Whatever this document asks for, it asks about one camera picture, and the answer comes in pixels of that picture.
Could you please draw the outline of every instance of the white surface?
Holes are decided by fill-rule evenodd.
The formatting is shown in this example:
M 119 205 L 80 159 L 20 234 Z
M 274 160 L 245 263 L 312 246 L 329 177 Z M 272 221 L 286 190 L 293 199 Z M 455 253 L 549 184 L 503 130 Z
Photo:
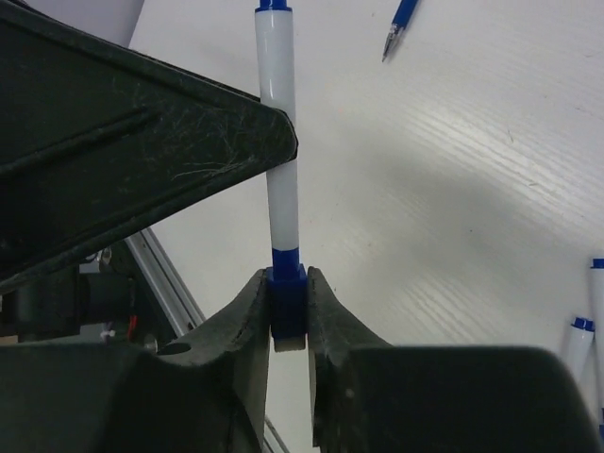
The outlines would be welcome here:
M 259 11 L 255 16 L 260 101 L 285 111 L 295 124 L 294 22 L 291 11 Z M 266 172 L 271 245 L 299 246 L 297 161 Z
M 594 342 L 594 333 L 589 330 L 568 326 L 568 339 L 566 340 L 565 349 L 562 358 L 566 366 L 573 374 L 573 378 L 580 382 L 587 356 L 592 349 Z
M 589 277 L 589 292 L 596 326 L 597 389 L 599 406 L 604 408 L 604 269 L 590 269 Z M 600 423 L 604 423 L 601 417 L 602 415 L 598 417 Z
M 300 252 L 398 344 L 559 351 L 604 243 L 604 3 L 292 0 Z M 258 94 L 251 0 L 146 0 L 134 48 Z M 260 176 L 154 227 L 206 314 L 270 264 Z M 307 355 L 271 358 L 268 414 L 310 451 Z M 593 364 L 583 390 L 596 406 Z

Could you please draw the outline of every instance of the blue marker cap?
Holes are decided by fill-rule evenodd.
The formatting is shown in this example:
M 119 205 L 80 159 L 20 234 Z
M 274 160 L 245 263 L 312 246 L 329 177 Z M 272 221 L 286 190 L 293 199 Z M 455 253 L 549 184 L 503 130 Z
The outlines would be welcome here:
M 580 328 L 581 330 L 587 330 L 588 332 L 595 332 L 596 327 L 594 326 L 594 321 L 587 318 L 581 318 L 577 316 L 575 321 L 571 323 L 572 327 Z
M 287 6 L 287 0 L 260 0 L 260 7 L 256 8 L 256 12 L 261 11 L 291 11 Z

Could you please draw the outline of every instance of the white table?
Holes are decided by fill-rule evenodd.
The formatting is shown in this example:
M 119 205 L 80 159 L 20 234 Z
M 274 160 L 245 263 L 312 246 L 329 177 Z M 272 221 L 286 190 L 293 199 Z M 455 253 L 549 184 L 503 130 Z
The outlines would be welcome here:
M 302 259 L 390 342 L 558 351 L 604 244 L 604 3 L 423 0 L 381 64 L 397 4 L 291 0 Z M 258 93 L 255 5 L 146 0 L 131 46 Z M 154 231 L 212 314 L 270 264 L 264 178 Z M 306 353 L 267 411 L 310 451 Z

